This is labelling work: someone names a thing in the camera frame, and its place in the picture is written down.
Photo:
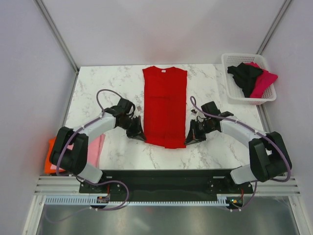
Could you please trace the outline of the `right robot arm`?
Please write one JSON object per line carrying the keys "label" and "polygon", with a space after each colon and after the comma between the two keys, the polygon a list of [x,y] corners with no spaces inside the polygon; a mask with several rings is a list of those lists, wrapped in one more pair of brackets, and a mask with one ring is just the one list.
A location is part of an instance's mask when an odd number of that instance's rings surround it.
{"label": "right robot arm", "polygon": [[287,182],[291,178],[292,163],[282,136],[278,132],[259,131],[237,119],[231,112],[221,112],[215,102],[197,106],[191,96],[194,108],[204,114],[201,119],[190,121],[190,129],[184,144],[190,145],[206,140],[206,135],[218,131],[231,136],[248,149],[249,164],[231,170],[224,180],[228,192],[239,190],[247,182]]}

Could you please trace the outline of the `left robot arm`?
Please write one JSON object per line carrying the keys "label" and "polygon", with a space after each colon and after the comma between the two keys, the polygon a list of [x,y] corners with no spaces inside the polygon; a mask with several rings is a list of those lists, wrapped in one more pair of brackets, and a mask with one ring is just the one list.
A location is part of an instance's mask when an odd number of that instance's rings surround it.
{"label": "left robot arm", "polygon": [[88,148],[93,140],[116,127],[126,130],[130,139],[146,141],[140,116],[134,117],[135,105],[127,99],[120,98],[117,105],[104,109],[98,117],[75,129],[59,129],[52,147],[49,161],[59,169],[75,175],[90,183],[96,192],[107,188],[103,172],[88,163]]}

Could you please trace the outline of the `red t shirt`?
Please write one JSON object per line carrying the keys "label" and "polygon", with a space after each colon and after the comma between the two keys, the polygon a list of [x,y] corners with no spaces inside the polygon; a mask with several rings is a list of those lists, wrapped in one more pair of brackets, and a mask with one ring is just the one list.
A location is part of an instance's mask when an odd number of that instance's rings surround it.
{"label": "red t shirt", "polygon": [[156,66],[142,71],[146,143],[168,149],[185,148],[187,71]]}

